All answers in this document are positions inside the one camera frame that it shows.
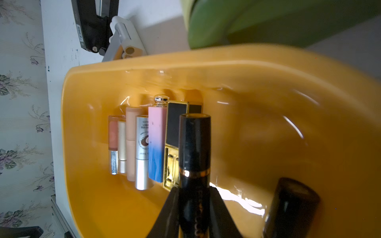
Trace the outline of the beige matte lipstick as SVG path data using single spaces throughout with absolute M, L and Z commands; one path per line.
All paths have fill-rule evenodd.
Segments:
M 143 108 L 128 107 L 126 108 L 126 154 L 127 154 L 127 179 L 128 181 L 136 180 L 136 129 L 137 116 L 143 115 Z

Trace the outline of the blue pink gradient lipstick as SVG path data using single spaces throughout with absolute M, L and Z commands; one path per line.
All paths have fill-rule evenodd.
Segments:
M 148 108 L 148 177 L 159 183 L 163 182 L 168 101 L 167 95 L 156 95 L 155 104 Z

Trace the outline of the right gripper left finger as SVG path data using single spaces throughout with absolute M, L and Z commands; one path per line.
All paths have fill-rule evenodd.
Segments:
M 179 226 L 179 188 L 174 187 L 147 238 L 178 238 Z

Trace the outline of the short black lipstick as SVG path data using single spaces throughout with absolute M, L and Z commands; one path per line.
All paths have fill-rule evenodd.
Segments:
M 179 221 L 183 238 L 207 238 L 211 164 L 211 117 L 180 116 Z

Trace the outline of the red silver lipstick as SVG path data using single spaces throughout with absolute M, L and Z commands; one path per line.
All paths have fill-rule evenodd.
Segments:
M 118 174 L 118 121 L 126 121 L 122 115 L 108 117 L 109 169 L 112 175 Z

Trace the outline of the black lipstick gold band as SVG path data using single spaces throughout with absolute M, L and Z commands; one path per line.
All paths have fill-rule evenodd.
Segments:
M 264 238 L 305 238 L 311 228 L 320 196 L 292 178 L 280 178 L 269 213 Z

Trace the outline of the champagne gold lipstick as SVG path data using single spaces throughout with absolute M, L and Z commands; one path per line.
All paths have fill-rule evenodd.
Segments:
M 126 122 L 118 121 L 118 173 L 126 174 Z

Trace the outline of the silver cylinder lipstick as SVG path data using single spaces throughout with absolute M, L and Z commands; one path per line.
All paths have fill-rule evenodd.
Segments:
M 136 175 L 135 187 L 146 190 L 152 187 L 148 177 L 148 115 L 136 116 Z

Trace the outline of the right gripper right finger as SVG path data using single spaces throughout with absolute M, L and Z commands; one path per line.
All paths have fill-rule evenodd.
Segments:
M 211 238 L 242 238 L 218 190 L 210 187 L 209 192 L 209 236 Z

